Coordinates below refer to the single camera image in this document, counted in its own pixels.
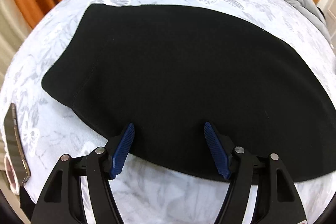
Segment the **butterfly print bed sheet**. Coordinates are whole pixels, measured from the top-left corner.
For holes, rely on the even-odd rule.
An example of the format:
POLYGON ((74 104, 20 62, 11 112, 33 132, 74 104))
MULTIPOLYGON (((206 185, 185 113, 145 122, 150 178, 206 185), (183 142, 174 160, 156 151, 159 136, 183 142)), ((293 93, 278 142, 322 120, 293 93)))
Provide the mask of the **butterfly print bed sheet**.
MULTIPOLYGON (((18 127, 31 177, 25 188, 37 201, 59 157, 83 156, 106 140, 52 99, 41 80, 68 46, 91 3, 204 7, 237 16, 284 40, 305 60, 335 100, 335 55, 324 36, 283 0, 63 0, 35 27, 15 54, 1 88, 1 115, 17 107, 18 127)), ((127 157, 110 184, 126 223, 213 223, 228 184, 127 157)))

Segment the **black pants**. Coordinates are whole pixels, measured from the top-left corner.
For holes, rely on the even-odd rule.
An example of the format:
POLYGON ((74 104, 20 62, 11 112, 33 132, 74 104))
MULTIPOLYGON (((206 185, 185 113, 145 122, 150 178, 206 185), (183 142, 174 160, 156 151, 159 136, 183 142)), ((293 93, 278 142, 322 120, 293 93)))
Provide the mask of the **black pants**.
POLYGON ((260 27, 200 7, 86 9, 42 88, 130 152, 220 180, 204 126, 250 153, 280 156, 295 182, 335 171, 335 107, 301 56, 260 27))

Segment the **white wardrobe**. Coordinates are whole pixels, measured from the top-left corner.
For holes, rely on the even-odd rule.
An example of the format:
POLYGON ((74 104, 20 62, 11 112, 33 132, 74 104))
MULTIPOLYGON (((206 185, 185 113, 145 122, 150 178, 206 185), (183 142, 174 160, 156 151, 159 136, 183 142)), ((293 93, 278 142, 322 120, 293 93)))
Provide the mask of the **white wardrobe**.
POLYGON ((335 0, 319 0, 317 7, 322 10, 325 16, 329 32, 333 32, 333 25, 335 25, 335 0))

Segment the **dark smartphone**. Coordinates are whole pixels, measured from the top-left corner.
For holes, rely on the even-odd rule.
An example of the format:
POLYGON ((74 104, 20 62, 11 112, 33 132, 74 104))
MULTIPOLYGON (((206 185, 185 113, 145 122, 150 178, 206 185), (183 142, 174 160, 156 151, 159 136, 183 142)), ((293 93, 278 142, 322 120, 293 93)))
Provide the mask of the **dark smartphone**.
POLYGON ((19 192, 21 186, 30 178, 31 172, 23 150, 18 128, 18 116, 14 103, 11 103, 3 122, 7 153, 5 154, 5 173, 11 190, 19 192))

